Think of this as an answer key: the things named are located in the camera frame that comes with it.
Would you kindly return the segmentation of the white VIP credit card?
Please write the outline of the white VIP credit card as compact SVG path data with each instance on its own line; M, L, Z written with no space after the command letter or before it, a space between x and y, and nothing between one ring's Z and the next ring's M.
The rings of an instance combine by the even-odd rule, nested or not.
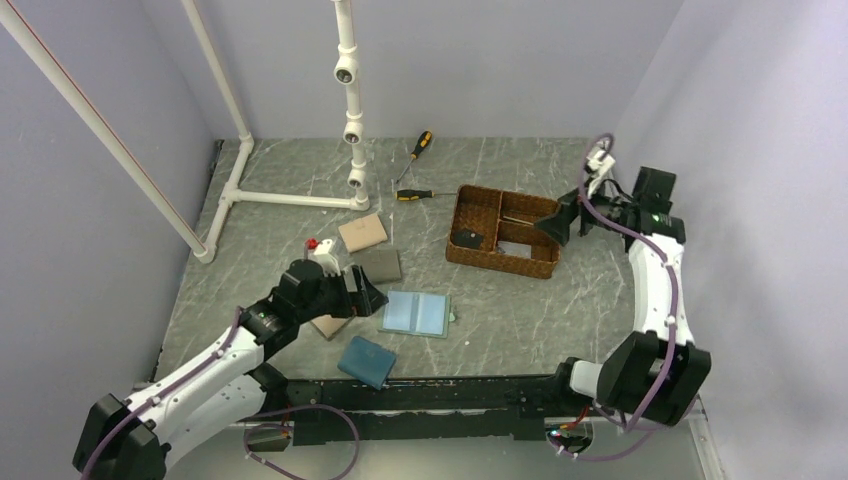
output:
M496 251L502 255L514 256L519 258L532 258L532 246L529 244L498 241Z

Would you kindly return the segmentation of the gold VIP credit card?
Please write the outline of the gold VIP credit card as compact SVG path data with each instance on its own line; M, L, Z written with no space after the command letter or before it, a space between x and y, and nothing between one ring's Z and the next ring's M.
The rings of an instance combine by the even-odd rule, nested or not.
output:
M530 220L527 220L527 219L517 218L517 217L503 215L503 214L499 217L499 219L501 221L509 222L509 223L513 223L513 224L517 224L517 225L528 226L528 227L536 228L536 229L539 228L539 226L537 225L538 222L530 221Z

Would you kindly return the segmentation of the green card holder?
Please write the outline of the green card holder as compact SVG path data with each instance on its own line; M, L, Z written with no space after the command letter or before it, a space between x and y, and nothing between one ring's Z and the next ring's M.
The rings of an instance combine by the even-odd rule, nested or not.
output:
M390 290L381 332L446 338L454 321L449 295Z

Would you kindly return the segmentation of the grey credit card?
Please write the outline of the grey credit card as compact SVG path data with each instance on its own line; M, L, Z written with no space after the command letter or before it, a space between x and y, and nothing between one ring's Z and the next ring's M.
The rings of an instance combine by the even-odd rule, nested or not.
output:
M474 230L463 228L452 234L452 243L457 247L483 251L486 237Z

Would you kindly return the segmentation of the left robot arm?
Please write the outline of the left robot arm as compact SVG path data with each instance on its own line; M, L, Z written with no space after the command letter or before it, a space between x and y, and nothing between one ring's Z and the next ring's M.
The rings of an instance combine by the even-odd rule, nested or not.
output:
M298 259L200 354L125 398L107 394L89 410L72 457L84 479L161 479L186 453L230 424L279 417L289 381L269 361L302 325L322 316L368 317L389 298L353 265L327 273Z

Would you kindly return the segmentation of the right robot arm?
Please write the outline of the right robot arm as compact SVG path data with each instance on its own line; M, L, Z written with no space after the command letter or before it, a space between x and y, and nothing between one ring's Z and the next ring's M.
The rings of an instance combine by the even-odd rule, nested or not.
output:
M629 194L601 193L608 178L586 167L577 188L559 198L554 214L535 227L559 245L578 221L580 235L593 227L621 235L634 279L634 320L630 334L602 362L575 357L560 365L551 401L574 415L588 402L630 417L676 425L686 414L712 366L688 326L682 288L685 224L671 213L673 173L643 167Z

